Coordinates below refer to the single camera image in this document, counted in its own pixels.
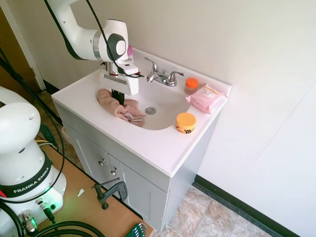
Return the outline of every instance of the cabinet door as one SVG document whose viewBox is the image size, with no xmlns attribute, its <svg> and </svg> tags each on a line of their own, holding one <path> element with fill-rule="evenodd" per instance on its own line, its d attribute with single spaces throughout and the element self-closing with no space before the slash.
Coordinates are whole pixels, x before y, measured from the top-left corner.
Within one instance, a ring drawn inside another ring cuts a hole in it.
<svg viewBox="0 0 316 237">
<path fill-rule="evenodd" d="M 147 179 L 108 154 L 112 169 L 117 169 L 115 178 L 127 185 L 126 204 L 138 212 L 144 220 L 157 230 L 161 229 L 167 202 L 167 194 Z"/>
<path fill-rule="evenodd" d="M 99 183 L 112 180 L 113 175 L 107 152 L 69 126 L 65 125 L 65 128 L 85 172 Z M 112 185 L 113 183 L 110 183 L 104 187 L 108 189 Z"/>
</svg>

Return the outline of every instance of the tile floor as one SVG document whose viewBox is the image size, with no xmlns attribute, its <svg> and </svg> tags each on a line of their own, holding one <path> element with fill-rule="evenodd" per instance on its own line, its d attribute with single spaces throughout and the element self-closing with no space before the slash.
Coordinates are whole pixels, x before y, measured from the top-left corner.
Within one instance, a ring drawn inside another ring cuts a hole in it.
<svg viewBox="0 0 316 237">
<path fill-rule="evenodd" d="M 56 108 L 50 95 L 44 91 L 40 98 L 55 113 Z M 58 137 L 48 116 L 38 103 L 42 123 L 47 124 L 55 137 Z M 82 169 L 73 146 L 65 141 L 66 157 Z M 191 187 L 168 226 L 161 232 L 155 232 L 153 237 L 270 237 L 269 234 L 251 224 L 241 216 L 229 210 L 219 202 Z"/>
</svg>

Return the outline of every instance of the pink package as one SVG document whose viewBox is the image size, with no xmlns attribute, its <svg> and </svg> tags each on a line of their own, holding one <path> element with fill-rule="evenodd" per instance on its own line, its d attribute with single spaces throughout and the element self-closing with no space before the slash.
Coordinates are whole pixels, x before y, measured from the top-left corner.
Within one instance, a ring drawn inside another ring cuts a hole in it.
<svg viewBox="0 0 316 237">
<path fill-rule="evenodd" d="M 227 97 L 206 84 L 186 99 L 202 112 L 211 114 L 211 110 L 225 102 Z"/>
</svg>

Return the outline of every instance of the franka emika robot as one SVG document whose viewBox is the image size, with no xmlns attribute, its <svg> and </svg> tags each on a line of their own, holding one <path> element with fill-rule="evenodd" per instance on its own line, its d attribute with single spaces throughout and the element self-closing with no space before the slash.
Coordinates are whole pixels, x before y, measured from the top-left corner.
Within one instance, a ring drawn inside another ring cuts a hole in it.
<svg viewBox="0 0 316 237">
<path fill-rule="evenodd" d="M 100 79 L 108 88 L 129 95 L 138 93 L 138 68 L 127 55 L 126 24 L 107 20 L 103 32 L 84 29 L 78 26 L 70 7 L 76 1 L 44 0 L 70 54 L 79 60 L 105 62 Z M 66 189 L 65 175 L 35 141 L 39 128 L 37 109 L 15 92 L 0 87 L 0 201 L 19 217 L 27 234 L 47 218 L 44 209 L 54 213 L 62 207 Z M 16 229 L 12 218 L 0 209 L 0 237 L 17 237 Z"/>
</svg>

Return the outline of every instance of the door frame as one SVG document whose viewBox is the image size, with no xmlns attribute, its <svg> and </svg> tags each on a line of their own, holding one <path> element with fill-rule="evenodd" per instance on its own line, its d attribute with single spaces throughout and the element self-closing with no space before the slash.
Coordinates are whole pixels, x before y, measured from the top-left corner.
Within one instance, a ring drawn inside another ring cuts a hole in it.
<svg viewBox="0 0 316 237">
<path fill-rule="evenodd" d="M 8 5 L 8 3 L 6 2 L 6 0 L 0 0 L 0 7 L 16 37 L 16 39 L 18 40 L 18 43 L 23 51 L 23 54 L 26 58 L 26 60 L 28 61 L 30 67 L 33 69 L 34 71 L 34 74 L 35 74 L 35 79 L 37 81 L 37 83 L 39 84 L 39 87 L 41 90 L 45 90 L 46 89 L 46 86 L 44 84 L 44 81 L 43 81 L 43 78 L 41 77 L 40 75 L 40 71 L 34 61 L 34 58 L 22 36 L 22 33 L 18 27 L 18 24 L 16 23 L 15 19 L 14 19 L 14 16 L 11 12 L 11 9 Z"/>
</svg>

